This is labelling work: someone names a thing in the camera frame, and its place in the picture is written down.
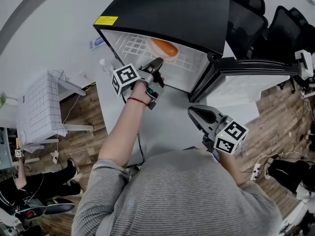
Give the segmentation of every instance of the person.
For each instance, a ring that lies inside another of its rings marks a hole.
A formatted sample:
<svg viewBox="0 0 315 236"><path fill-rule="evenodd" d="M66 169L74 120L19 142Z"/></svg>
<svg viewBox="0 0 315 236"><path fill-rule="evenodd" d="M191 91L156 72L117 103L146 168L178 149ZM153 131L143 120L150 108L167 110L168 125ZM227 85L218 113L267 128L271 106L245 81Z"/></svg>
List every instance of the person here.
<svg viewBox="0 0 315 236"><path fill-rule="evenodd" d="M72 235L277 235L276 204L256 183L245 183L234 156L224 152L218 151L220 163L194 149L151 156L129 179L126 165L151 101L145 92L137 82L136 100L127 100L105 139Z"/></svg>
<svg viewBox="0 0 315 236"><path fill-rule="evenodd" d="M63 185L77 174L72 159L67 160L67 167L54 173L39 173L26 176L23 159L19 159L18 177L0 182L0 208L11 214L16 206L22 206L27 197L33 195L42 203L54 196L69 196L82 193L78 183L72 181L70 186Z"/></svg>
<svg viewBox="0 0 315 236"><path fill-rule="evenodd" d="M270 166L266 167L265 177L273 177L291 191L296 199L305 202L309 212L315 213L315 165L302 160L287 162L272 158L267 163Z"/></svg>

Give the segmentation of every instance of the white grid panel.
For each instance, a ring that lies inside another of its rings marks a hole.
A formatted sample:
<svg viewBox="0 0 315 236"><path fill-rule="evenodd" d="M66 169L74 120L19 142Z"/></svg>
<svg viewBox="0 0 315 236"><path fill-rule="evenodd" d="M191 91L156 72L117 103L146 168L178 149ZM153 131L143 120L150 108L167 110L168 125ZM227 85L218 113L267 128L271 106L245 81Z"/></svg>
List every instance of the white grid panel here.
<svg viewBox="0 0 315 236"><path fill-rule="evenodd" d="M123 47L122 54L125 58L127 54L134 54L139 56L146 56L151 59L156 59L157 57L154 56L147 48L146 45L146 37L136 34L128 34L130 37ZM179 56L173 60L165 60L165 63L175 65L181 69L185 69L189 72L198 71L201 65L201 60L203 57L203 53L188 48L179 46Z"/></svg>
<svg viewBox="0 0 315 236"><path fill-rule="evenodd" d="M29 122L31 139L53 132L66 135L61 120L57 79L61 71L48 71L29 88Z"/></svg>

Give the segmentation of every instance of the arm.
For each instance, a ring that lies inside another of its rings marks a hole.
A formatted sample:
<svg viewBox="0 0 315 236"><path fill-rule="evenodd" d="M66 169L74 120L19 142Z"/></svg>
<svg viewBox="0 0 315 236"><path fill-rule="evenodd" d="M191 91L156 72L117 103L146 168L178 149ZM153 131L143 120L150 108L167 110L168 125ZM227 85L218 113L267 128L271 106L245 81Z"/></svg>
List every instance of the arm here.
<svg viewBox="0 0 315 236"><path fill-rule="evenodd" d="M151 99L145 91L143 83L136 83L131 97L149 103ZM144 111L143 103L128 100L114 129L105 139L74 217L73 236L94 236L102 220L114 211L114 205L129 181L123 166L130 158Z"/></svg>
<svg viewBox="0 0 315 236"><path fill-rule="evenodd" d="M131 97L150 103L151 98L145 93L146 86L137 83ZM128 100L112 132L103 143L98 158L110 159L119 166L125 166L130 159L132 148L140 128L145 105Z"/></svg>
<svg viewBox="0 0 315 236"><path fill-rule="evenodd" d="M217 150L221 165L230 173L237 186L245 184L244 178L241 176L240 170L233 155L226 154Z"/></svg>
<svg viewBox="0 0 315 236"><path fill-rule="evenodd" d="M24 170L24 162L23 159L19 159L19 176L14 179L14 183L18 190L22 189L26 184L25 170Z"/></svg>

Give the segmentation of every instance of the white wire rack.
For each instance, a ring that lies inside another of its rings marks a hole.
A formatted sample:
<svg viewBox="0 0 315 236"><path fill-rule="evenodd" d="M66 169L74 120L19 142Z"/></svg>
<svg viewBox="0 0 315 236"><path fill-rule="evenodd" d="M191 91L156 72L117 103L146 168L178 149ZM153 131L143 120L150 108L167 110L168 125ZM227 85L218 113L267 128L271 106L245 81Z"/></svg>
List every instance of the white wire rack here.
<svg viewBox="0 0 315 236"><path fill-rule="evenodd" d="M122 48L122 55L125 58L128 54L146 56L151 59L156 59L146 46L146 37L136 34L128 34L125 37L125 40L121 43L119 49ZM165 60L164 62L175 65L179 68L185 69L189 72L196 72L200 69L201 60L204 56L204 53L184 47L179 46L179 56L174 60Z"/></svg>

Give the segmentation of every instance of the wooden floor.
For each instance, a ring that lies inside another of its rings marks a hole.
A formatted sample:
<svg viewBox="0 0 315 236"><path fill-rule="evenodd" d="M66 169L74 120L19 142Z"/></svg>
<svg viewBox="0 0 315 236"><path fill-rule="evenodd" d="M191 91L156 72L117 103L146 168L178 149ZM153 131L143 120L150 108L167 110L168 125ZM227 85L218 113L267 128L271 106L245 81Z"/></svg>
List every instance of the wooden floor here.
<svg viewBox="0 0 315 236"><path fill-rule="evenodd" d="M61 104L62 118L64 119L78 96L73 96ZM237 153L237 161L242 171L252 171L256 160L262 155L274 153L300 151L314 158L306 148L307 141L300 141L301 134L305 134L311 125L311 114L300 93L291 93L289 86L283 91L271 88L263 92L257 102L260 118L252 121L248 126L250 132L240 152ZM78 166L77 179L85 189L89 179L92 165L97 160L97 153L102 142L107 136L104 125L96 87L92 87L87 96L80 97L71 111L67 123L93 125L94 132L72 132L65 138L60 137L59 152L60 162L66 166L66 160L71 157ZM56 149L56 145L49 146L50 151ZM48 150L38 151L32 157L39 156L41 161L31 165L32 170L42 172L56 171L61 166L52 162ZM287 157L300 158L294 153ZM249 173L244 173L245 178L250 178ZM289 192L280 186L274 179L265 180L262 176L257 183L276 202L283 217L289 214L297 205L297 201ZM67 197L77 207L81 197ZM40 224L50 235L68 236L71 233L72 215L43 216L34 223Z"/></svg>

